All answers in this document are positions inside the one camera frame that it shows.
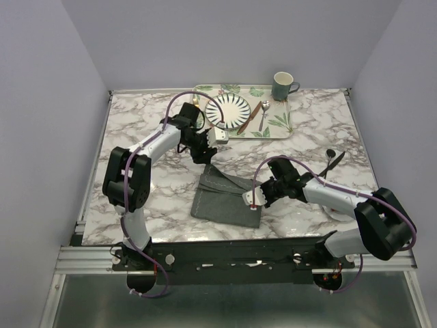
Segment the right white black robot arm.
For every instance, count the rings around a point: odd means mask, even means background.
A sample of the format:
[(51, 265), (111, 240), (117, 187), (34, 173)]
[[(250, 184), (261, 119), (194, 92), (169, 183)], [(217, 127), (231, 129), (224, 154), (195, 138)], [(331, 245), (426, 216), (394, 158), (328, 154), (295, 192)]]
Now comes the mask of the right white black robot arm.
[(315, 243), (310, 254), (319, 266), (331, 267), (349, 254), (371, 254), (379, 260), (390, 260), (397, 252), (415, 246), (417, 229), (391, 190), (351, 189), (331, 183), (310, 169), (299, 174), (294, 167), (296, 162), (283, 155), (267, 159), (265, 163), (272, 177), (253, 186), (245, 199), (253, 208), (268, 208), (288, 197), (324, 206), (354, 219), (357, 228), (330, 232)]

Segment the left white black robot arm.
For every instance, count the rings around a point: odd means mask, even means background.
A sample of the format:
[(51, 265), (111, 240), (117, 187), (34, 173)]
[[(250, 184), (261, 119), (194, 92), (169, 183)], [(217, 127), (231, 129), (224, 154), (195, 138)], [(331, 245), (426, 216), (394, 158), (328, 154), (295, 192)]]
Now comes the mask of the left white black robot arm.
[(184, 103), (180, 112), (161, 120), (158, 128), (137, 146), (116, 147), (111, 151), (102, 185), (103, 195), (121, 216), (124, 240), (120, 251), (113, 254), (120, 264), (128, 262), (137, 270), (146, 269), (152, 259), (151, 237), (145, 226), (143, 206), (151, 188), (152, 166), (167, 151), (178, 153), (188, 149), (195, 164), (209, 164), (217, 149), (209, 136), (211, 128), (200, 133), (197, 118), (203, 113)]

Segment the grey cloth napkin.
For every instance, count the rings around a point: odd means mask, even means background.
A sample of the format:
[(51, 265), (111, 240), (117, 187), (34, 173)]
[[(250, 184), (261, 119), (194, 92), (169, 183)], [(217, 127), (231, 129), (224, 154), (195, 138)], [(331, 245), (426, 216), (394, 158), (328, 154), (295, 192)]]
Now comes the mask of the grey cloth napkin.
[(253, 181), (221, 172), (207, 164), (200, 175), (191, 207), (191, 216), (220, 224), (258, 229), (261, 210), (251, 210), (243, 194), (250, 191)]

